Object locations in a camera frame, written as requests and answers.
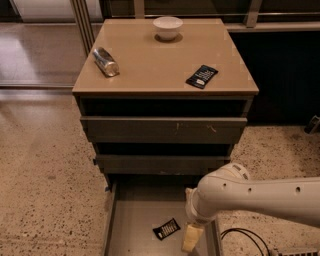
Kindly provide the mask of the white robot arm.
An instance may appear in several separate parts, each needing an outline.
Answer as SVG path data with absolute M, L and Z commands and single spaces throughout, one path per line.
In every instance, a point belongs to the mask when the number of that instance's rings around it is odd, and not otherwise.
M 247 169 L 226 164 L 186 190 L 182 250 L 191 252 L 221 211 L 243 210 L 320 227 L 320 178 L 252 180 Z

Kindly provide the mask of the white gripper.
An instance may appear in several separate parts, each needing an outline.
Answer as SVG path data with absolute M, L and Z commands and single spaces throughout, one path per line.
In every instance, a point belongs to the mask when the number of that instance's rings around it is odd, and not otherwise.
M 206 205 L 206 201 L 201 198 L 197 188 L 186 188 L 185 196 L 187 219 L 193 224 L 187 223 L 185 225 L 181 250 L 190 253 L 204 232 L 202 225 L 206 226 L 215 220 L 217 213 L 213 211 L 211 206 Z

